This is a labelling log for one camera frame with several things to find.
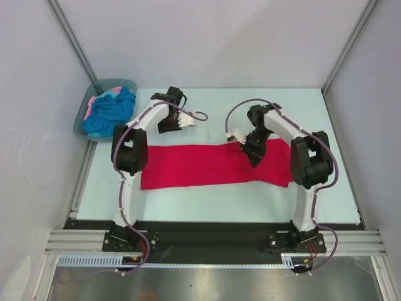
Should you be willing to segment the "red t shirt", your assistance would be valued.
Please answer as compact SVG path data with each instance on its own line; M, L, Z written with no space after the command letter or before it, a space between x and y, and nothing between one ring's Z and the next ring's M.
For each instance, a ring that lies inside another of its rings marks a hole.
M238 142L222 145L150 146L142 172L141 189L237 184L261 181L288 187L290 147L282 139L269 139L267 153L257 167Z

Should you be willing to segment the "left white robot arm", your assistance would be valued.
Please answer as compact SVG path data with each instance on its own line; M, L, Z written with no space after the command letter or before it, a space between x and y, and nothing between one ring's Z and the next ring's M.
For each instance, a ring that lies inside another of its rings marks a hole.
M117 228L134 225L138 218L133 194L140 188L142 172L148 163L147 134L157 129L160 134L182 130L180 102L187 100L177 87L166 93L155 93L144 111L131 122L116 125L112 140L111 160L120 176L118 180L118 206L113 219Z

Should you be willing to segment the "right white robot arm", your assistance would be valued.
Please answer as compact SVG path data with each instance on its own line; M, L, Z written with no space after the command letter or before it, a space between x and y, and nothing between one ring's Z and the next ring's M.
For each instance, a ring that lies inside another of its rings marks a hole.
M306 131L285 116L274 103L250 107L247 117L254 130L236 139L253 167L266 155L266 141L271 134L279 136L290 147L290 172L298 190L296 209L291 220L297 231L289 235L289 245L295 251L305 251L312 242L308 231L318 226L318 194L329 187L324 185L329 176L338 172L328 136L324 131Z

